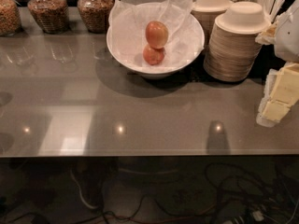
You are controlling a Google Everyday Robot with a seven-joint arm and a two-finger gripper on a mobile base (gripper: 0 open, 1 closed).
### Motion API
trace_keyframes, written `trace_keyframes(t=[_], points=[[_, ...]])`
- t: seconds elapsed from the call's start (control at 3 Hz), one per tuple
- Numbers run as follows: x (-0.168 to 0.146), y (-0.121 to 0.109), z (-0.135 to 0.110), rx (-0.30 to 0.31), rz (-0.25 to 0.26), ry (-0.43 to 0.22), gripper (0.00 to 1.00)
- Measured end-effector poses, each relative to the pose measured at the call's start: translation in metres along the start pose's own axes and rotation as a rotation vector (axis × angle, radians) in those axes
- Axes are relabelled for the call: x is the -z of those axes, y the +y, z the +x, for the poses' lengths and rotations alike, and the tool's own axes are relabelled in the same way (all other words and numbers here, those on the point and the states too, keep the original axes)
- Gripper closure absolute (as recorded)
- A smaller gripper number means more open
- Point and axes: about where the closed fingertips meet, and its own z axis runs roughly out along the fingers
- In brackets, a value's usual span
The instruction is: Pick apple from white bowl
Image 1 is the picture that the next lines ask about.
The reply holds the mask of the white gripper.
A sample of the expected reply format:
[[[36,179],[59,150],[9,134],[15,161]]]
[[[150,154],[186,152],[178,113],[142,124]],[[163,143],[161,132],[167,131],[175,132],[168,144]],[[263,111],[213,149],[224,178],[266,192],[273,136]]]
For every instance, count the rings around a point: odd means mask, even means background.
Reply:
[[[256,121],[274,127],[299,101],[299,3],[293,3],[276,22],[255,38],[261,45],[273,45],[275,55],[292,63],[271,69],[266,77]]]

